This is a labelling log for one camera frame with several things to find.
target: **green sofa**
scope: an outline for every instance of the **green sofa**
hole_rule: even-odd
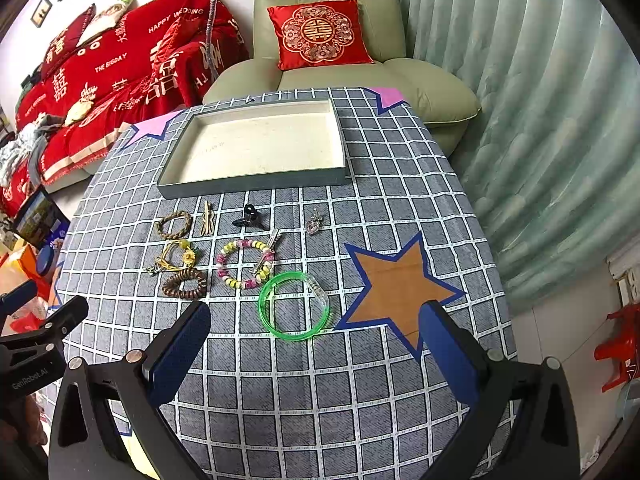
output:
[[[281,72],[278,40],[267,7],[319,0],[255,0],[254,58],[225,70],[205,103],[276,90],[376,86],[398,88],[450,155],[479,111],[475,94],[445,70],[408,59],[398,0],[358,0],[364,43],[374,64],[316,66]]]

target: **orange star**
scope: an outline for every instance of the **orange star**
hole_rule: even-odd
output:
[[[398,254],[373,253],[351,244],[345,247],[365,287],[335,329],[388,324],[419,360],[422,354],[418,328],[420,307],[429,300],[450,303],[464,296],[464,291],[428,273],[427,254],[419,232]]]

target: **gray checkered tablecloth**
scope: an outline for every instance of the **gray checkered tablecloth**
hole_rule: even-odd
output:
[[[460,425],[456,402],[428,351],[418,363],[385,326],[323,330],[307,342],[269,335],[258,319],[257,291],[231,290],[214,272],[214,256],[238,237],[266,241],[268,231],[236,228],[242,206],[253,203],[264,223],[284,233],[275,272],[302,270],[328,291],[333,325],[362,282],[344,243],[395,253],[419,230],[430,272],[466,295],[446,309],[485,348],[515,357],[511,323],[489,245],[458,178],[408,105],[378,115],[361,89],[283,91],[256,101],[331,96],[348,153],[348,183],[164,200],[155,182],[190,114],[242,105],[242,100],[190,108],[169,124],[164,140],[145,137],[126,149],[128,130],[93,177],[65,239],[62,300],[88,298],[89,315],[66,342],[66,356],[89,363],[119,360],[144,349],[169,327],[187,302],[166,298],[167,275],[149,276],[164,242],[153,222],[178,210],[195,216],[190,239],[197,267],[208,272],[204,299],[212,317],[206,344],[178,395],[161,410],[196,462],[214,478],[418,478]],[[203,200],[216,212],[213,237],[201,237]],[[314,208],[322,230],[306,235]],[[177,220],[171,226],[176,231]],[[257,252],[233,254],[247,278]],[[275,321],[284,331],[308,329],[321,309],[300,286],[279,289]],[[56,386],[47,389],[52,413]],[[114,416],[127,431],[126,414]],[[514,411],[504,413],[480,470],[502,449]]]

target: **wooden bead bracelet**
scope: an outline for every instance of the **wooden bead bracelet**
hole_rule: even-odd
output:
[[[167,222],[173,220],[174,218],[184,218],[184,227],[180,229],[177,233],[165,233],[162,231],[162,226]],[[175,213],[171,213],[170,215],[165,216],[162,220],[156,222],[156,232],[158,236],[162,238],[162,240],[179,240],[180,238],[184,238],[189,231],[191,230],[191,215],[186,211],[176,211]]]
[[[229,271],[226,270],[225,264],[227,256],[239,248],[255,248],[264,253],[264,264],[262,268],[255,273],[252,280],[236,280],[232,278],[229,275]],[[218,272],[218,277],[225,280],[225,283],[231,288],[256,288],[269,279],[271,269],[273,269],[274,256],[275,252],[264,242],[244,239],[235,240],[222,247],[222,250],[216,256],[215,269]]]
[[[197,280],[198,287],[191,290],[180,290],[180,284],[189,280]],[[179,270],[164,282],[162,293],[169,298],[200,300],[207,295],[207,275],[194,267]]]

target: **pink and yellow beaded bracelet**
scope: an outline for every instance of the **pink and yellow beaded bracelet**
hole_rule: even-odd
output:
[[[258,272],[255,273],[254,278],[251,280],[236,280],[229,275],[229,271],[226,270],[226,258],[229,254],[238,250],[239,248],[254,248],[264,253],[264,265]],[[267,282],[271,269],[273,269],[274,251],[264,242],[258,240],[235,240],[229,242],[220,253],[216,256],[215,269],[218,271],[218,277],[225,280],[225,283],[231,288],[256,288],[261,284]]]

